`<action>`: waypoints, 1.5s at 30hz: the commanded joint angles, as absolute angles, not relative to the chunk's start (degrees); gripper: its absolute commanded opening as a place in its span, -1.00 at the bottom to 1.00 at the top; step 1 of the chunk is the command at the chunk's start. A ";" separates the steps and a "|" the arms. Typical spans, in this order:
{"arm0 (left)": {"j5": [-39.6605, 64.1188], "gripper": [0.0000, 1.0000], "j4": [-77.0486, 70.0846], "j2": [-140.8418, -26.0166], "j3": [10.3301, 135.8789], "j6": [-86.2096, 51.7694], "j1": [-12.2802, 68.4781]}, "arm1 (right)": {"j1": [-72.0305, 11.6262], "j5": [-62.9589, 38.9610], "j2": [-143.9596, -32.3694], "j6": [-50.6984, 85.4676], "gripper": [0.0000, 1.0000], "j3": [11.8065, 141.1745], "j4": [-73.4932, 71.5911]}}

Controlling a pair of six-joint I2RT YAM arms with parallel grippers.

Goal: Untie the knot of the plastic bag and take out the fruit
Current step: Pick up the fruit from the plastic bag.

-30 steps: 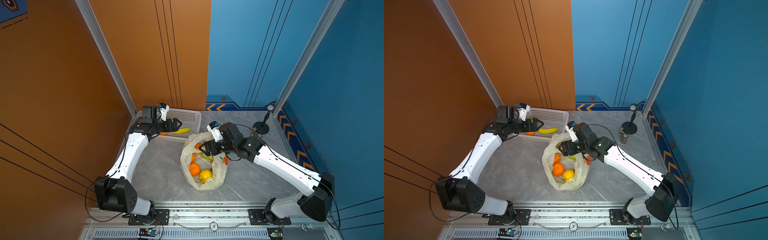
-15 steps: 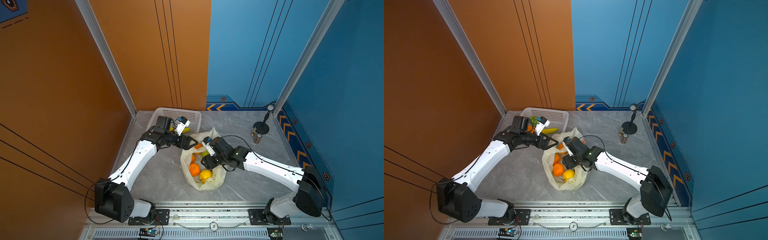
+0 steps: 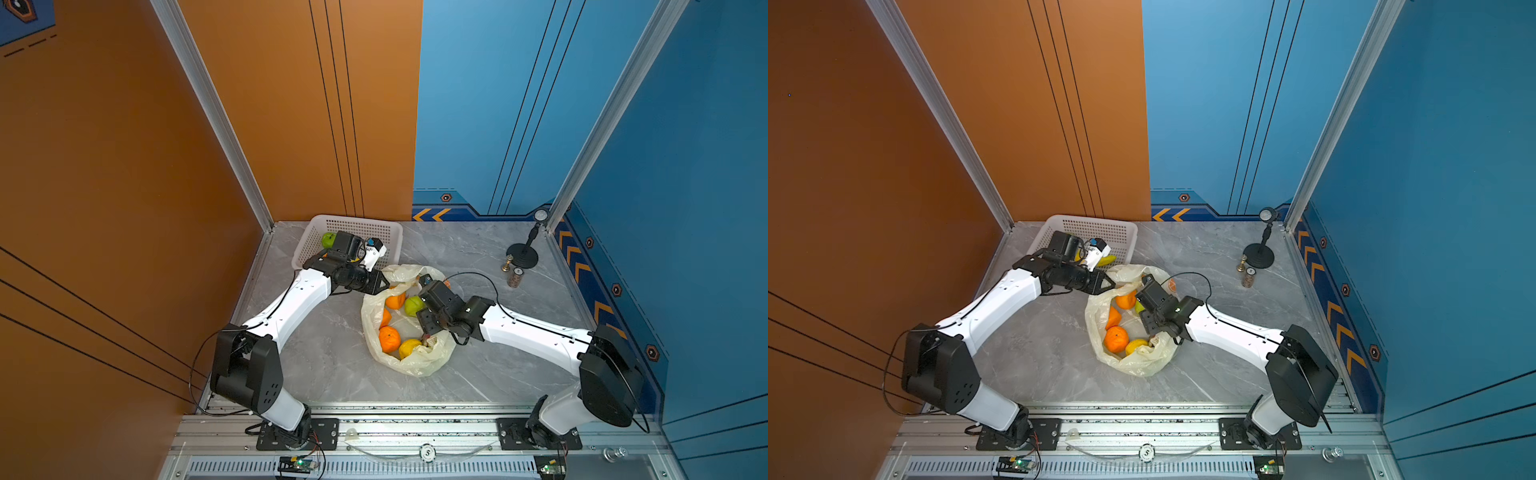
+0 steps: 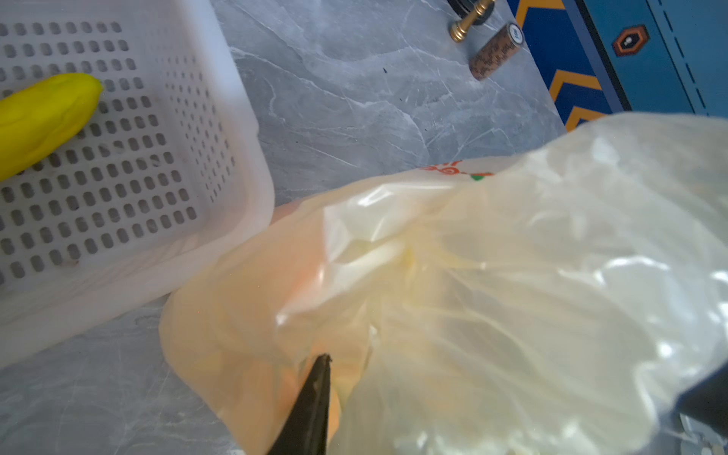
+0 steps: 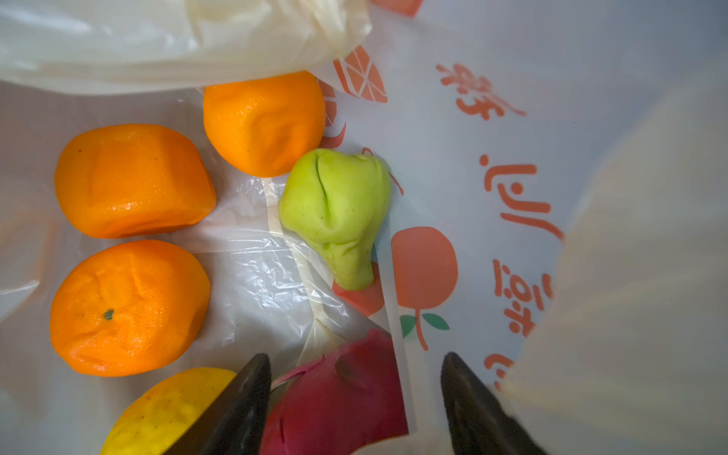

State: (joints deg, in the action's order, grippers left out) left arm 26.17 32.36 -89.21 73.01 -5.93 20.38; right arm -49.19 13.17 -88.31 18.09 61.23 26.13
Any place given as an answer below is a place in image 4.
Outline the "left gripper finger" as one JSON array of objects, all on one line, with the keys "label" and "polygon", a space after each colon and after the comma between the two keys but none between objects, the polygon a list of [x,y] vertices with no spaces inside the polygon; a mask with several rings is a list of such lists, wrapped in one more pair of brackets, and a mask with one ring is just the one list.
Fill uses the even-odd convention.
[{"label": "left gripper finger", "polygon": [[318,356],[268,455],[325,455],[331,398],[331,356]]}]

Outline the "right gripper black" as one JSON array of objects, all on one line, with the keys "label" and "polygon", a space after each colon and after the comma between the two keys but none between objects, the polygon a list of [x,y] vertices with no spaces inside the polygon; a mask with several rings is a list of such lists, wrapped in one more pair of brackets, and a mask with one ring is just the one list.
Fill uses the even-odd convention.
[{"label": "right gripper black", "polygon": [[709,426],[727,437],[728,367],[724,364],[715,373],[682,394],[676,410]]}]

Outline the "yellowish translucent plastic bag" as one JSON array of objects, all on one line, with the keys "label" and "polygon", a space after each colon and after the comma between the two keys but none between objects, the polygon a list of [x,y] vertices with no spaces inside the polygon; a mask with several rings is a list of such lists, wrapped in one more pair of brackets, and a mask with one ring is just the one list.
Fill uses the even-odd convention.
[{"label": "yellowish translucent plastic bag", "polygon": [[174,292],[242,451],[631,454],[727,364],[727,122],[627,113],[279,208]]}]

